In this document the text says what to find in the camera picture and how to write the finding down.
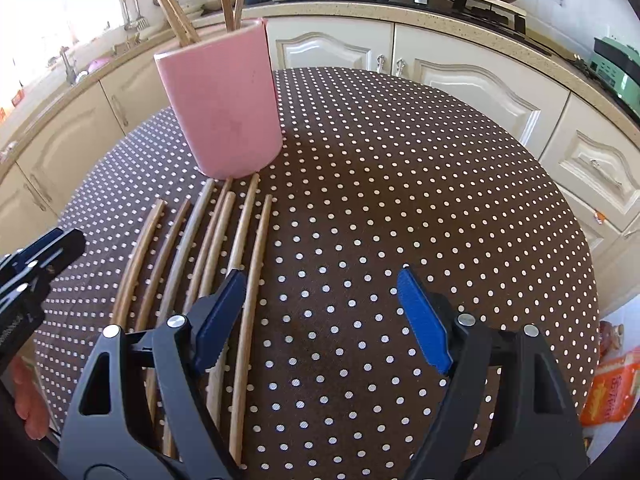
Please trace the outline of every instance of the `white cabinet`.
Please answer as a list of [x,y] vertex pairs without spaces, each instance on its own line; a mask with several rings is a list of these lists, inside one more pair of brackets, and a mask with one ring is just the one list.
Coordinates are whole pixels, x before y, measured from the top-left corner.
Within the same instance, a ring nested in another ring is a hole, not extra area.
[[589,244],[592,261],[597,261],[607,249],[620,237],[618,231],[607,219],[600,218],[595,209],[585,204],[565,188],[558,186],[580,224],[584,237]]
[[569,98],[540,164],[621,231],[640,212],[640,150],[579,97]]
[[102,87],[95,84],[43,127],[17,163],[59,214],[89,170],[122,138]]
[[0,254],[12,253],[56,226],[58,218],[13,166],[0,183]]
[[151,115],[169,106],[169,98],[154,60],[154,54],[164,52],[166,46],[167,44],[163,44],[140,54],[100,80],[122,131],[126,134]]
[[513,59],[468,41],[396,25],[392,74],[457,97],[538,158],[569,92]]
[[640,294],[640,216],[593,264],[600,316]]
[[274,70],[309,66],[389,73],[393,23],[352,18],[270,18],[267,37]]

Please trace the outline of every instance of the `orange package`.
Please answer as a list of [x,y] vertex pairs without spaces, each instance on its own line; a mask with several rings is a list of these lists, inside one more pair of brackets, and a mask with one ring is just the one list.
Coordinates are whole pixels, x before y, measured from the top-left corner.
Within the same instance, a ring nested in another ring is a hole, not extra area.
[[583,426],[626,420],[640,388],[640,346],[618,359],[600,363],[580,414]]

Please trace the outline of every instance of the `green appliance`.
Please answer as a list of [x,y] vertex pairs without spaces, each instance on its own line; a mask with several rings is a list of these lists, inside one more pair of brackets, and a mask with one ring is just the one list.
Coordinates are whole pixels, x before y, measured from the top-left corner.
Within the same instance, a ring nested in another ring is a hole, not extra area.
[[611,38],[596,38],[590,69],[640,119],[640,54]]

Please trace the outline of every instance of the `hanging utensil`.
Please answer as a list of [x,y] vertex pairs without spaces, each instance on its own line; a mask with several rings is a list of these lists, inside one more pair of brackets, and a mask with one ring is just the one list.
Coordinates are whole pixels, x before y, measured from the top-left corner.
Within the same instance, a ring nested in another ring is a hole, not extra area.
[[134,27],[131,25],[131,15],[129,14],[129,9],[127,7],[127,0],[120,0],[120,5],[122,6],[122,13],[127,20],[124,24],[124,30],[131,30]]
[[144,28],[147,28],[149,26],[149,22],[140,13],[140,4],[138,3],[138,0],[133,0],[133,4],[136,6],[136,14],[137,14],[137,16],[136,16],[136,19],[134,21],[134,23],[136,25],[136,28],[138,30],[142,30]]

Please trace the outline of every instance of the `faucet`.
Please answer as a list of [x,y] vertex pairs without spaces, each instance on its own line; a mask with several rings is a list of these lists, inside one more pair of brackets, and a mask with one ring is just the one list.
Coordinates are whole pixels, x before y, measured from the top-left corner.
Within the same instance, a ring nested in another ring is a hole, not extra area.
[[66,56],[67,50],[69,50],[68,46],[61,46],[60,56],[62,56],[62,62],[65,64],[66,82],[70,85],[75,85],[76,78],[78,76],[76,75],[76,69],[71,66],[71,63],[69,63],[68,57]]

